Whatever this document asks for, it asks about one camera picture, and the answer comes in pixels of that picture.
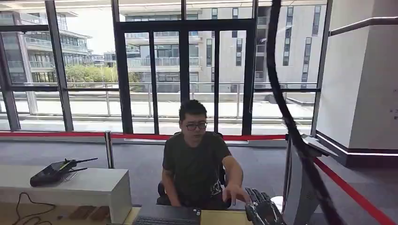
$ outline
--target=red stripe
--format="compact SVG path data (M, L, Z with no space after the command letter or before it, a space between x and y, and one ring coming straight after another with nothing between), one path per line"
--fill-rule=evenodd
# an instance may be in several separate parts
M102 132L0 132L0 137L103 137Z
M103 137L103 132L0 132L0 137ZM167 140L171 135L111 133L112 138ZM225 135L225 141L254 141L285 139L286 135Z
M146 134L111 134L112 138L125 138L125 139L152 139L152 140L167 140L171 135L146 135ZM248 140L275 140L285 139L285 135L225 135L225 141L248 141Z
M375 218L382 225L396 225L388 216L376 208L364 196L358 193L353 187L333 172L327 165L325 165L318 158L314 159L314 163L324 171L337 185L339 185L354 201L356 201L364 210L366 210L373 218Z

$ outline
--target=robotic hand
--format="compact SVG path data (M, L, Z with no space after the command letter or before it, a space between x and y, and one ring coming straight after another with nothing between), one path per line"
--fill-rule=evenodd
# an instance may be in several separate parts
M247 220L254 225L286 225L282 215L271 198L265 192L246 188L252 203L246 204Z

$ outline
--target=man's arm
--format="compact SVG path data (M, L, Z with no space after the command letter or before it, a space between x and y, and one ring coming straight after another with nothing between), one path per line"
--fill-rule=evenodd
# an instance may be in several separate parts
M181 206L181 203L178 200L176 187L174 186L174 169L176 166L173 159L173 149L171 146L172 145L170 144L170 140L166 141L166 143L164 144L162 183L164 185L164 189L166 190L168 199L171 202L171 205Z
M227 156L222 159L222 164L227 172L228 185L234 184L242 187L243 170L235 158L233 156Z
M249 203L250 197L242 189L242 168L235 158L233 158L227 144L221 137L216 138L214 144L216 145L216 157L224 165L228 179L228 184L222 192L222 199L226 202L230 196L233 205L236 204L236 199Z
M171 171L163 169L162 171L162 182L164 185L164 189L166 190L166 194L168 199L171 202L172 206L181 206L180 201L178 200L178 195L176 191L176 187L173 183L174 175Z

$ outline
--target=eyeglasses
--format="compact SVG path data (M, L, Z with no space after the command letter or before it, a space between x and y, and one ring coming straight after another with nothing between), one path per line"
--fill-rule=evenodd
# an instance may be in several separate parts
M203 130L203 129L205 129L207 127L207 123L188 124L187 125L187 130L194 131L194 130L196 130L196 127L198 127L200 130Z

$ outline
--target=green foliage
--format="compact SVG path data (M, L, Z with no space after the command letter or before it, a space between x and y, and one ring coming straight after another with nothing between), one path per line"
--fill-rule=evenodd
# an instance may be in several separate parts
M93 67L93 66L66 66L66 78L69 83L117 83L116 67ZM129 72L129 82L140 82L139 74ZM141 88L134 87L132 91L140 91Z

